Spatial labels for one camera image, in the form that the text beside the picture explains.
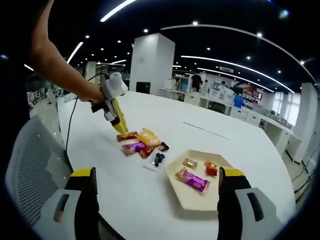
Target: plate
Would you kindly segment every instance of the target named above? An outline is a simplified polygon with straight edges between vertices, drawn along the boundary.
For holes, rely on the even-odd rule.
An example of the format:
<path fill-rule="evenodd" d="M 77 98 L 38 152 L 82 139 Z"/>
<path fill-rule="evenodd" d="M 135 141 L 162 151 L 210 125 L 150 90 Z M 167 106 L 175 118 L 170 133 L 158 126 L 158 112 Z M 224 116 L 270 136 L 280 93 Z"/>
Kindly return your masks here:
<path fill-rule="evenodd" d="M 186 167 L 190 173 L 210 181 L 210 185 L 204 193 L 198 192 L 176 178 L 176 173 L 185 167 L 183 161 L 186 158 L 198 162 L 196 169 Z M 165 172 L 183 209 L 194 211 L 217 211 L 219 201 L 219 171 L 217 176 L 206 175 L 205 161 L 215 163 L 218 165 L 218 169 L 219 167 L 232 168 L 228 161 L 220 154 L 190 149 L 182 153 L 165 168 Z"/>

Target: desk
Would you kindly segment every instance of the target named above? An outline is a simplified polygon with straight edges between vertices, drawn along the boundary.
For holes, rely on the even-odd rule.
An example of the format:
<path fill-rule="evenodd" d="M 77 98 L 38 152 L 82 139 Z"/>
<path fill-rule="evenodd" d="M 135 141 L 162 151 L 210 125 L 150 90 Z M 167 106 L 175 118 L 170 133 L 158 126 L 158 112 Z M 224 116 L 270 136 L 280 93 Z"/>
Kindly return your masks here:
<path fill-rule="evenodd" d="M 252 187 L 258 187 L 286 222 L 295 211 L 295 198 L 287 169 L 264 131 L 198 106 L 129 91 L 118 98 L 130 131 L 152 130 L 170 150 L 158 172 L 143 166 L 138 154 L 125 157 L 117 132 L 103 112 L 91 112 L 90 103 L 78 101 L 69 135 L 68 156 L 74 169 L 96 167 L 101 216 L 126 240 L 216 239 L 218 216 L 189 212 L 180 203 L 164 166 L 187 149 L 220 153 L 241 169 Z M 58 100 L 64 143 L 75 100 Z M 190 121 L 216 134 L 184 124 Z"/>

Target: pillar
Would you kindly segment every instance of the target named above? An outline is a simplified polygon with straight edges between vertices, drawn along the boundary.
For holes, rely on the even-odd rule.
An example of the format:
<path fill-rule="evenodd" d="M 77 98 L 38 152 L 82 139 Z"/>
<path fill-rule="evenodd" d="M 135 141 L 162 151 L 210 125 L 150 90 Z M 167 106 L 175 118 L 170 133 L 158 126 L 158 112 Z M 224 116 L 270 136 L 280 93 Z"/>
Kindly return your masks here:
<path fill-rule="evenodd" d="M 160 33 L 138 37 L 134 47 L 130 71 L 130 91 L 137 82 L 150 83 L 150 94 L 158 95 L 165 80 L 172 78 L 176 44 Z"/>

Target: ceiling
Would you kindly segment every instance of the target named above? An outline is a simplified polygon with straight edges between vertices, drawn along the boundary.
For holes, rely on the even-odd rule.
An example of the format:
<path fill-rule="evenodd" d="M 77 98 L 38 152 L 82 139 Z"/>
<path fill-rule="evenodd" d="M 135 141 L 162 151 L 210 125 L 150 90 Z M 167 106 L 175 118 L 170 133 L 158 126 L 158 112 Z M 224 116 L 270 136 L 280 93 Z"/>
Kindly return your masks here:
<path fill-rule="evenodd" d="M 273 4 L 268 0 L 137 0 L 106 22 L 100 22 L 105 14 L 122 2 L 124 0 L 81 3 L 77 0 L 67 3 L 55 0 L 49 19 L 49 38 L 66 58 L 79 42 L 84 42 L 70 62 L 74 67 L 78 64 L 84 67 L 87 62 L 85 58 L 107 63 L 126 60 L 125 68 L 130 72 L 131 44 L 135 38 L 146 34 L 144 29 L 148 29 L 148 34 L 161 33 L 175 42 L 174 64 L 178 62 L 183 70 L 187 67 L 189 73 L 198 67 L 218 70 L 216 66 L 222 66 L 234 69 L 234 75 L 267 88 L 288 91 L 253 71 L 215 61 L 181 58 L 181 55 L 245 66 L 278 80 L 295 92 L 300 91 L 301 83 L 316 83 L 298 62 L 259 37 L 229 29 L 199 26 L 161 30 L 198 21 L 199 24 L 233 27 L 254 34 L 261 32 L 264 38 L 281 46 L 299 61 L 306 61 L 304 66 L 320 82 L 320 48 L 317 46 L 320 39 L 319 34 L 313 34 L 315 29 L 319 29 L 316 25 L 319 21 L 316 9 L 310 5 L 287 5 L 284 1 L 273 1 L 276 2 Z M 289 15 L 280 18 L 283 10 L 288 10 Z"/>

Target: black cable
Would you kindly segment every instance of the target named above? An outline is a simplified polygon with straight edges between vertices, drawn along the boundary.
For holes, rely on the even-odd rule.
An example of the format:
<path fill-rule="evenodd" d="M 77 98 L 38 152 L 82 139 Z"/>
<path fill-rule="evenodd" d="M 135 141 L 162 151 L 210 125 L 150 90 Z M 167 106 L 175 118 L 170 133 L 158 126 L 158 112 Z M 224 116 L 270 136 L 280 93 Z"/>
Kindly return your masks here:
<path fill-rule="evenodd" d="M 298 177 L 301 176 L 301 174 L 303 174 L 303 172 L 307 169 L 312 157 L 314 156 L 315 152 L 318 150 L 318 148 L 320 147 L 320 144 L 316 147 L 316 149 L 314 150 L 314 152 L 312 153 L 309 161 L 307 162 L 307 164 L 305 165 L 305 167 L 302 169 L 302 171 L 298 174 L 298 176 L 296 176 L 294 179 L 291 180 L 291 182 L 293 182 L 294 180 L 296 180 Z"/>
<path fill-rule="evenodd" d="M 105 73 L 98 73 L 98 74 L 94 75 L 93 77 L 91 77 L 91 78 L 88 80 L 88 82 L 91 81 L 92 79 L 94 79 L 95 77 L 100 76 L 100 75 L 105 75 Z M 67 134 L 67 136 L 66 136 L 66 143 L 65 143 L 65 152 L 67 152 L 67 149 L 68 149 L 71 119 L 72 119 L 72 116 L 74 115 L 74 112 L 75 112 L 75 109 L 76 109 L 76 105 L 77 105 L 78 99 L 79 99 L 79 97 L 77 96 L 77 97 L 76 97 L 76 100 L 75 100 L 75 103 L 74 103 L 74 107 L 73 107 L 71 116 L 70 116 L 70 120 L 69 120 L 68 134 Z"/>

